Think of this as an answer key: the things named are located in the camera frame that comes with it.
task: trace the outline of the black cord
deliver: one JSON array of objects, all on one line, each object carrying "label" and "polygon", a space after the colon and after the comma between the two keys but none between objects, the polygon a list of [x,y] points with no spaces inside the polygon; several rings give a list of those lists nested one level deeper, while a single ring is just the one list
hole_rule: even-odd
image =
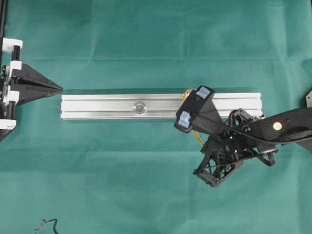
[{"label": "black cord", "polygon": [[40,231],[43,228],[44,224],[51,223],[51,222],[54,222],[54,224],[53,224],[53,232],[54,232],[54,234],[59,234],[57,232],[57,230],[56,230],[57,223],[58,223],[58,220],[56,218],[50,219],[48,221],[46,221],[45,219],[41,220],[40,227],[34,230],[34,234],[37,234],[37,232]]},{"label": "black cord", "polygon": [[229,127],[229,126],[227,126],[227,125],[225,125],[225,124],[223,124],[223,123],[216,122],[216,121],[214,121],[214,120],[212,120],[212,119],[209,119],[209,118],[207,118],[207,117],[205,117],[205,116],[201,116],[201,115],[194,114],[194,113],[191,114],[191,115],[196,116],[196,117],[203,118],[203,119],[208,120],[208,121],[210,121],[210,122],[213,122],[213,123],[215,123],[215,124],[217,124],[217,125],[223,126],[224,128],[226,128],[226,129],[228,129],[228,130],[231,130],[231,131],[233,131],[233,132],[235,132],[235,133],[238,133],[238,134],[240,134],[240,135],[243,135],[243,136],[245,136],[245,137],[248,137],[248,138],[250,138],[250,139],[253,139],[253,140],[256,140],[256,141],[265,143],[265,144],[274,144],[274,145],[276,145],[276,144],[289,144],[289,143],[298,143],[298,142],[301,142],[301,141],[304,141],[304,140],[311,140],[311,139],[312,139],[312,136],[310,136],[310,137],[304,137],[304,138],[300,138],[300,139],[297,139],[297,140],[289,140],[289,141],[268,141],[268,140],[264,140],[264,139],[261,139],[261,138],[257,138],[257,137],[255,137],[255,136],[248,135],[248,134],[246,134],[246,133],[244,133],[244,132],[241,132],[241,131],[239,131],[239,130],[236,130],[235,128]]}]

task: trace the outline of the green cloth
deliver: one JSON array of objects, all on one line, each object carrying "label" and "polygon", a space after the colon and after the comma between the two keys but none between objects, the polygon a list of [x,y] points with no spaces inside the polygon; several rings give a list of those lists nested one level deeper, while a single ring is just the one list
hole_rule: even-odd
[{"label": "green cloth", "polygon": [[[244,88],[270,116],[305,106],[311,13],[310,0],[9,0],[5,36],[65,90]],[[60,102],[18,107],[0,143],[0,233],[42,218],[60,234],[311,233],[312,156],[298,145],[210,188],[174,120],[61,120]]]}]

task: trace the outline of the bolt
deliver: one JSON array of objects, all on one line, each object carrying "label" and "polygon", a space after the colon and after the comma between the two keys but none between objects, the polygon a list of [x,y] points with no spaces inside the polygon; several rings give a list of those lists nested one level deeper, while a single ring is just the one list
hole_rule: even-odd
[{"label": "bolt", "polygon": [[144,106],[142,104],[139,104],[136,106],[136,110],[142,112],[144,110]]}]

